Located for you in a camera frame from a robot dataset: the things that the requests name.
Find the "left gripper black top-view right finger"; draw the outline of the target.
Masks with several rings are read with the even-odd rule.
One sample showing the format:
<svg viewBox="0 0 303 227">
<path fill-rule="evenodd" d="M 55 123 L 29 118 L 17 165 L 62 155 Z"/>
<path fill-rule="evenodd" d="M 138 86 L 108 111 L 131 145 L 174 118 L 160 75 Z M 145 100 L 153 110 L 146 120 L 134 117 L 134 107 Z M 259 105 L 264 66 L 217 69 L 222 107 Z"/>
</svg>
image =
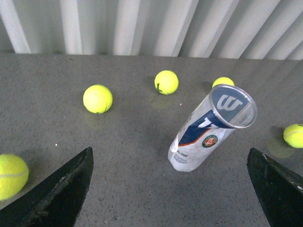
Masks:
<svg viewBox="0 0 303 227">
<path fill-rule="evenodd" d="M 247 168 L 270 226 L 301 227 L 303 177 L 256 148 L 250 149 Z"/>
</svg>

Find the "left gripper black top-view left finger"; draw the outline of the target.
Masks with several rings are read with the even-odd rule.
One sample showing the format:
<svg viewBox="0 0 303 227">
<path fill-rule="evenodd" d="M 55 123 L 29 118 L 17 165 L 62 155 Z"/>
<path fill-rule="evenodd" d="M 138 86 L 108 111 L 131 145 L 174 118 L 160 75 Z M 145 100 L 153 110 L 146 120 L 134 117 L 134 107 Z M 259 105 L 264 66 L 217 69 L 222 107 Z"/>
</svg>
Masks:
<svg viewBox="0 0 303 227">
<path fill-rule="evenodd" d="M 32 190 L 0 211 L 2 227 L 72 227 L 93 173 L 93 150 L 84 149 Z"/>
</svg>

